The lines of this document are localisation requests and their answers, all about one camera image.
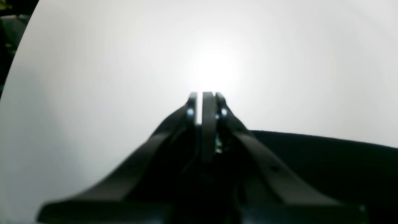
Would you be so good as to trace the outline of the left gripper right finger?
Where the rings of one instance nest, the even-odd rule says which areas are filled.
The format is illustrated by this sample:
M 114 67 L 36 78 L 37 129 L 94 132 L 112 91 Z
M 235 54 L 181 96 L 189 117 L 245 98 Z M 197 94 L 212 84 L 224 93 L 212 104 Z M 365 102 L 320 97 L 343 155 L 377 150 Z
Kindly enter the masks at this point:
M 243 145 L 255 163 L 269 197 L 241 208 L 242 224 L 366 224 L 366 208 L 329 197 L 310 186 L 233 115 L 219 92 L 220 127 Z

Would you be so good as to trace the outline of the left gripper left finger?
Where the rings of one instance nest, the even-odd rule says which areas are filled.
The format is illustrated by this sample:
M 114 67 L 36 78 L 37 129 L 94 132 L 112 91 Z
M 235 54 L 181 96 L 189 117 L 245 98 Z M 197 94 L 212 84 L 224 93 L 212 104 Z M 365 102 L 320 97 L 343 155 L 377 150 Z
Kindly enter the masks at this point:
M 40 224 L 166 224 L 171 207 L 158 203 L 130 202 L 156 153 L 179 129 L 193 129 L 197 93 L 169 115 L 149 139 L 98 184 L 70 199 L 47 203 L 37 215 Z

